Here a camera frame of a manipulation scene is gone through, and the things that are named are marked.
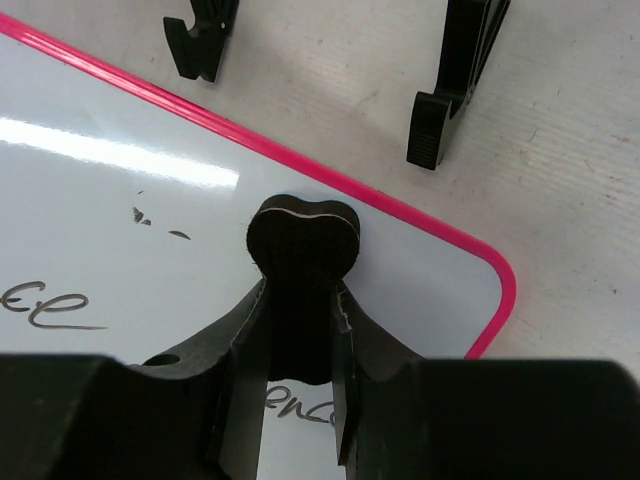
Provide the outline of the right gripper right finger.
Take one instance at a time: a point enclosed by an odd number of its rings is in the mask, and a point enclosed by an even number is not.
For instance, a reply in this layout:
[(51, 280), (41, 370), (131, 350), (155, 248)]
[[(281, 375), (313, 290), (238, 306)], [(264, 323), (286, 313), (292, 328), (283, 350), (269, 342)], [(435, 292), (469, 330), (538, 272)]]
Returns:
[(348, 479), (429, 474), (423, 358), (372, 320), (344, 283), (330, 293), (338, 464)]

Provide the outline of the pink framed whiteboard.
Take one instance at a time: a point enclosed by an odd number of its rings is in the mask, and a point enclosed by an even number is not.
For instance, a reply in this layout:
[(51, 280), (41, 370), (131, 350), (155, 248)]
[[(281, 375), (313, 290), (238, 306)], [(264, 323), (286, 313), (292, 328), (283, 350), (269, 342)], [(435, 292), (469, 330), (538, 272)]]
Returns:
[[(3, 16), (3, 478), (127, 479), (129, 368), (266, 281), (246, 233), (279, 194), (359, 217), (340, 283), (423, 358), (429, 474), (418, 479), (503, 476), (499, 365), (482, 354), (516, 289), (494, 248)], [(254, 479), (347, 478), (332, 376), (269, 373)]]

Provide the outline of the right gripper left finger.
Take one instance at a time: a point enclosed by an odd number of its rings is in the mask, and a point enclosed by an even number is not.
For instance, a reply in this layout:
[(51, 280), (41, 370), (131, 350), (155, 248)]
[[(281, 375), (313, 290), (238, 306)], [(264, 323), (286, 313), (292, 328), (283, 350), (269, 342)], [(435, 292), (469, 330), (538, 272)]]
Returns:
[(127, 372), (127, 479), (254, 479), (270, 367), (270, 288)]

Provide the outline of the black whiteboard eraser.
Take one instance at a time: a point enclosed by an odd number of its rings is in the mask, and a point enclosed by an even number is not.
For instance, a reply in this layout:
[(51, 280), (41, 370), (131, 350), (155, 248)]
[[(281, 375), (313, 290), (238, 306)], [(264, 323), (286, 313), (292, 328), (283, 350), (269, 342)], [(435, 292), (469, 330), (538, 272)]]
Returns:
[(246, 246), (267, 284), (273, 321), (269, 379), (330, 382), (330, 294), (359, 255), (357, 213), (336, 200), (275, 195), (251, 219)]

